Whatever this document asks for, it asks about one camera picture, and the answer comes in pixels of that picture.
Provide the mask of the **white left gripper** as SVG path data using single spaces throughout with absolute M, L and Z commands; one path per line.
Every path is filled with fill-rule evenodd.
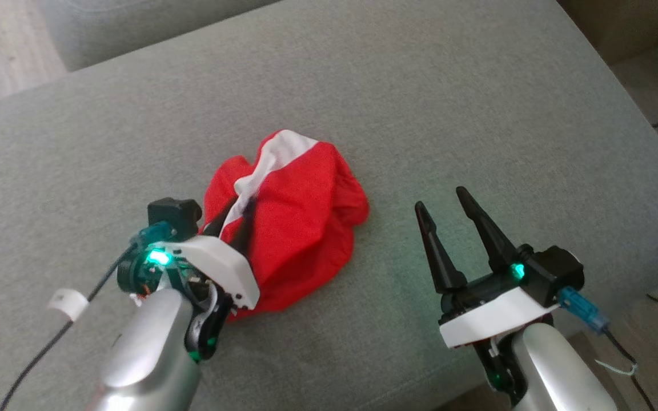
M 117 268 L 121 291 L 151 296 L 162 289 L 174 289 L 206 312 L 216 309 L 220 296 L 229 297 L 233 309 L 255 309 L 260 292 L 245 255 L 251 244 L 256 197 L 248 199 L 229 244 L 219 239 L 224 228 L 237 219 L 233 208 L 238 199 L 228 200 L 204 224 L 201 236 L 183 242 L 162 240 L 139 245 L 128 252 Z

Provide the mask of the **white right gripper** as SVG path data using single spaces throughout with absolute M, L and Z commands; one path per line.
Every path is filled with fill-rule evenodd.
M 467 188 L 459 186 L 455 192 L 477 228 L 493 271 L 470 283 L 455 268 L 424 203 L 418 201 L 414 206 L 431 278 L 440 294 L 440 334 L 450 349 L 479 343 L 551 314 L 555 305 L 538 302 L 528 291 L 535 273 L 533 264 L 552 271 L 552 264 L 561 260 L 561 248 L 556 245 L 534 252 L 525 244 L 516 250 Z

